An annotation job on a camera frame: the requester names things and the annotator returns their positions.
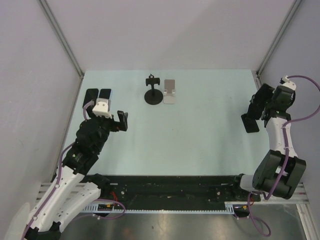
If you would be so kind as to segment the black phone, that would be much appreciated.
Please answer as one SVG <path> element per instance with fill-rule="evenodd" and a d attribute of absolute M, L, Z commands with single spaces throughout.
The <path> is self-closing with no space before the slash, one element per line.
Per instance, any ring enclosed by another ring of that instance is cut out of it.
<path fill-rule="evenodd" d="M 264 83 L 258 91 L 252 96 L 248 106 L 247 118 L 258 120 L 262 116 L 262 112 L 273 95 L 275 89 Z"/>

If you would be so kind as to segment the black round-base phone stand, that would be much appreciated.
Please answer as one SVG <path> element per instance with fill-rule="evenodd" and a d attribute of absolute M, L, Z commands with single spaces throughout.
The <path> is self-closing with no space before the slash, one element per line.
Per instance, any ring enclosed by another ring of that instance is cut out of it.
<path fill-rule="evenodd" d="M 144 94 L 144 100 L 149 105 L 158 105 L 163 101 L 163 93 L 159 89 L 155 89 L 155 85 L 160 85 L 161 80 L 159 77 L 155 77 L 150 74 L 145 79 L 146 86 L 151 86 L 151 89 Z"/>

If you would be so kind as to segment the black smartphone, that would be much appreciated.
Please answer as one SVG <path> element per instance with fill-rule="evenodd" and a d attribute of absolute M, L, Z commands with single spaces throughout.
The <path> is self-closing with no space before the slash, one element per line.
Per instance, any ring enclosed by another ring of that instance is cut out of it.
<path fill-rule="evenodd" d="M 98 98 L 99 90 L 97 88 L 88 88 L 85 92 L 83 105 L 84 107 L 89 102 L 93 101 L 93 104 L 96 103 L 96 99 Z"/>

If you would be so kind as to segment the white phone stand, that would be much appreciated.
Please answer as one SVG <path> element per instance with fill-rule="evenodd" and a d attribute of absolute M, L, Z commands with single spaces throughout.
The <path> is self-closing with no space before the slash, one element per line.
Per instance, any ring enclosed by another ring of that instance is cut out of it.
<path fill-rule="evenodd" d="M 163 103 L 164 104 L 176 103 L 176 81 L 174 79 L 164 80 Z"/>

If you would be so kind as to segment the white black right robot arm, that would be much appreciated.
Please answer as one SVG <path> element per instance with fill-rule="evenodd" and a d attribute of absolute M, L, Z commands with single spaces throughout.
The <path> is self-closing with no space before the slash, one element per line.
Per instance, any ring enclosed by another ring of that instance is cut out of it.
<path fill-rule="evenodd" d="M 253 175 L 241 174 L 239 183 L 230 188 L 231 196 L 242 201 L 249 192 L 265 192 L 290 199 L 306 170 L 306 161 L 300 159 L 291 139 L 291 115 L 287 109 L 296 98 L 296 84 L 281 82 L 276 88 L 264 83 L 252 96 L 247 113 L 241 119 L 247 133 L 259 132 L 258 120 L 268 133 L 269 151 Z"/>

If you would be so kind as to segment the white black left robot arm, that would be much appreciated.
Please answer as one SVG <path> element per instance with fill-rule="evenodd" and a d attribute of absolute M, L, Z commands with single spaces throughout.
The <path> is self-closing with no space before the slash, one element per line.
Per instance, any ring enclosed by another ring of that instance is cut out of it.
<path fill-rule="evenodd" d="M 127 131 L 128 113 L 118 111 L 117 115 L 118 121 L 112 116 L 92 115 L 80 124 L 74 143 L 61 153 L 55 180 L 29 213 L 23 240 L 58 240 L 88 204 L 110 196 L 110 180 L 98 173 L 90 176 L 77 194 L 70 194 L 99 159 L 110 133 Z"/>

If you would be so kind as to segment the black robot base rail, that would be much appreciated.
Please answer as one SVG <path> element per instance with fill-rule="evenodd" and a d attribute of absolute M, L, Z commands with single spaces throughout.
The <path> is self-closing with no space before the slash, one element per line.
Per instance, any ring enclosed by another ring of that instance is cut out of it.
<path fill-rule="evenodd" d="M 115 176 L 102 184 L 101 199 L 129 210 L 221 210 L 226 202 L 247 202 L 238 175 Z"/>

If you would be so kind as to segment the aluminium corner frame post right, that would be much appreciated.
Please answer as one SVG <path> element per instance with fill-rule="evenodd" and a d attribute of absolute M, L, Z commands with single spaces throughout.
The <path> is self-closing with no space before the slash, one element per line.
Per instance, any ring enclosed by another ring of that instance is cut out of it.
<path fill-rule="evenodd" d="M 275 37 L 273 38 L 271 45 L 269 46 L 266 54 L 264 55 L 262 62 L 260 63 L 259 67 L 255 71 L 255 74 L 260 77 L 266 68 L 267 64 L 271 60 L 273 54 L 275 53 L 278 45 L 280 44 L 282 38 L 284 37 L 285 33 L 287 32 L 290 24 L 292 23 L 295 15 L 299 11 L 300 7 L 302 6 L 304 0 L 294 0 L 291 7 L 289 8 L 288 12 L 285 14 L 285 17 L 277 30 Z"/>

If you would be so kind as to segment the aluminium corner frame post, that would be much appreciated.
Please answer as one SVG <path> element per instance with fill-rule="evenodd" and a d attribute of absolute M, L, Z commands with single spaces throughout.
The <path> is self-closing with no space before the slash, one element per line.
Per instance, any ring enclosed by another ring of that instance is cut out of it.
<path fill-rule="evenodd" d="M 78 60 L 52 10 L 47 0 L 37 0 L 38 5 L 40 6 L 44 16 L 46 17 L 49 25 L 51 26 L 55 36 L 57 37 L 59 43 L 62 46 L 66 56 L 70 60 L 74 70 L 76 71 L 77 75 L 82 80 L 84 77 L 84 71 L 81 69 Z"/>
<path fill-rule="evenodd" d="M 285 33 L 287 32 L 290 24 L 292 23 L 295 15 L 299 11 L 300 7 L 302 6 L 304 0 L 294 0 L 291 7 L 289 8 L 288 12 L 285 14 L 285 17 L 277 30 L 275 37 L 273 38 L 271 45 L 269 46 L 266 54 L 264 55 L 262 62 L 260 63 L 259 67 L 255 71 L 255 74 L 260 77 L 266 68 L 267 64 L 271 60 L 273 54 L 275 53 L 278 45 L 280 44 L 282 38 L 284 37 Z"/>

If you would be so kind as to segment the aluminium corner frame post left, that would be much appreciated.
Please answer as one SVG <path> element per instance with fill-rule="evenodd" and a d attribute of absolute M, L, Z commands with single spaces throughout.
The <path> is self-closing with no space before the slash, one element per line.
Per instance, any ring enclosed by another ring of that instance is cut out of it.
<path fill-rule="evenodd" d="M 59 43 L 62 46 L 66 56 L 70 60 L 74 70 L 76 71 L 77 75 L 82 80 L 84 77 L 84 71 L 81 69 L 78 60 L 52 10 L 47 0 L 37 0 L 38 5 L 40 6 L 44 16 L 46 17 L 49 25 L 51 26 L 55 36 L 57 37 Z"/>

